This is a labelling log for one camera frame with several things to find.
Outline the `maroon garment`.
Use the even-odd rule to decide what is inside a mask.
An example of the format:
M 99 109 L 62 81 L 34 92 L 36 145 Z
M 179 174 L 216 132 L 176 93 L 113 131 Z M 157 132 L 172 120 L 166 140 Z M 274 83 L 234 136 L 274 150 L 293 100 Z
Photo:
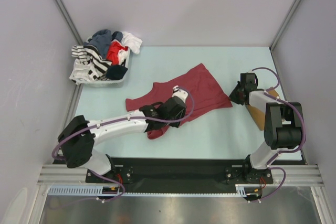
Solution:
M 139 98 L 126 99 L 126 110 L 134 111 L 144 105 L 165 102 L 172 96 L 175 86 L 186 89 L 190 93 L 186 100 L 186 113 L 192 111 L 192 114 L 180 125 L 191 122 L 212 110 L 233 106 L 213 75 L 200 63 L 187 73 L 168 82 L 153 83 L 152 89 Z

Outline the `tan tank top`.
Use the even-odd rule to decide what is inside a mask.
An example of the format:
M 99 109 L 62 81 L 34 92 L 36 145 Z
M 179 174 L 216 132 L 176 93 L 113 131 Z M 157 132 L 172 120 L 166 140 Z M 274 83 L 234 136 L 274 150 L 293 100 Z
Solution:
M 252 91 L 248 96 L 248 104 L 246 105 L 252 119 L 261 131 L 265 127 L 266 103 L 276 102 L 265 94 L 264 90 Z

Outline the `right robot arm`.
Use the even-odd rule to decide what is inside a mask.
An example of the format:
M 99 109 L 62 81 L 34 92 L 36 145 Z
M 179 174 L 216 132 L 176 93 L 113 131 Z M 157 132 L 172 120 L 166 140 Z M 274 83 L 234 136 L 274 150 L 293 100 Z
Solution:
M 241 168 L 226 171 L 228 181 L 257 184 L 272 177 L 271 164 L 284 153 L 295 153 L 306 141 L 302 106 L 270 94 L 274 88 L 259 89 L 258 78 L 252 71 L 240 74 L 240 80 L 229 98 L 240 105 L 257 108 L 265 115 L 264 142 L 248 155 Z

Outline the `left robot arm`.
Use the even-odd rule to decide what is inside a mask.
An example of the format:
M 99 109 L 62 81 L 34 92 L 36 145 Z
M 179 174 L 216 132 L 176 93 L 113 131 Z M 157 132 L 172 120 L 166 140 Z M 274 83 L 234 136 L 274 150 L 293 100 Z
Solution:
M 179 86 L 173 87 L 172 96 L 164 103 L 145 105 L 127 115 L 105 120 L 86 120 L 75 116 L 58 136 L 54 159 L 65 162 L 70 169 L 84 167 L 105 182 L 115 178 L 116 169 L 111 158 L 95 149 L 95 146 L 115 137 L 133 133 L 147 133 L 166 126 L 179 127 L 187 119 L 187 99 L 190 93 Z

